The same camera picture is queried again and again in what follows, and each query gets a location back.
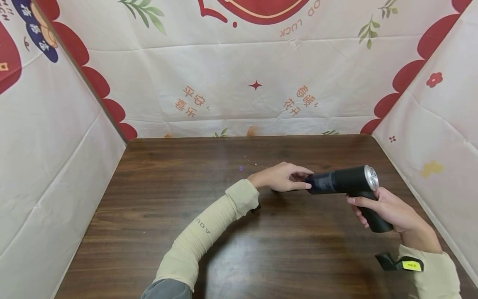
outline gray sleeve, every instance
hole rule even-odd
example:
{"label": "gray sleeve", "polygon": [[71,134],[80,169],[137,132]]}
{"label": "gray sleeve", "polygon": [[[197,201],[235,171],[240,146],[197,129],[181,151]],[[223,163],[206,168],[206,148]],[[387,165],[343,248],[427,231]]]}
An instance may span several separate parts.
{"label": "gray sleeve", "polygon": [[163,279],[151,284],[141,299],[191,299],[192,295],[187,284],[174,279]]}

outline white cloth backdrop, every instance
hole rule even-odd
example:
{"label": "white cloth backdrop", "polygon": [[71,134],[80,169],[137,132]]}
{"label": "white cloth backdrop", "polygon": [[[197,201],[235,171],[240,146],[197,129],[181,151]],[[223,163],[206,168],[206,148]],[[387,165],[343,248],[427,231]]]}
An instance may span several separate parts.
{"label": "white cloth backdrop", "polygon": [[139,137],[359,133],[422,34],[455,13],[451,0],[58,4]]}
{"label": "white cloth backdrop", "polygon": [[374,132],[478,285],[478,1]]}
{"label": "white cloth backdrop", "polygon": [[29,3],[0,18],[0,297],[49,299],[125,144]]}

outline black handheld device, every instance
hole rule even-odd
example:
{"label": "black handheld device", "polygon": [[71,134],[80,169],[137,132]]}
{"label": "black handheld device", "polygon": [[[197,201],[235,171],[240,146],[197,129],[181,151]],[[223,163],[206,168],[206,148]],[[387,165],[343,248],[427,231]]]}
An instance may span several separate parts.
{"label": "black handheld device", "polygon": [[[375,170],[368,166],[339,169],[308,176],[304,182],[312,185],[310,194],[348,193],[350,197],[363,196],[378,200],[373,191],[379,186]],[[393,226],[382,219],[375,211],[359,207],[374,233],[385,233]]]}

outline red star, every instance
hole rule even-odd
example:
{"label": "red star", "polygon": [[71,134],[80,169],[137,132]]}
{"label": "red star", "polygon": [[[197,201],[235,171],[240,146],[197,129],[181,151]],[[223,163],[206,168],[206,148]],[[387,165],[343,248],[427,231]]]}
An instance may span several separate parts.
{"label": "red star", "polygon": [[257,83],[257,80],[256,80],[256,83],[248,85],[248,86],[254,87],[254,89],[257,90],[257,87],[262,86],[262,84]]}

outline brown tabletop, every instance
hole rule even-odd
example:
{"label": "brown tabletop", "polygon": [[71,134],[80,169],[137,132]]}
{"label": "brown tabletop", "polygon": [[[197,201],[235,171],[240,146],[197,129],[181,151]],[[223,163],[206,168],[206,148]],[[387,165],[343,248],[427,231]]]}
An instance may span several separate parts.
{"label": "brown tabletop", "polygon": [[[381,186],[428,220],[368,135],[134,140],[56,299],[138,299],[195,216],[236,181],[281,161],[315,172],[373,166]],[[260,192],[262,209],[229,226],[201,260],[193,298],[406,297],[403,272],[384,272],[374,258],[396,257],[398,235],[365,229],[343,194]],[[453,259],[463,298],[478,298]]]}

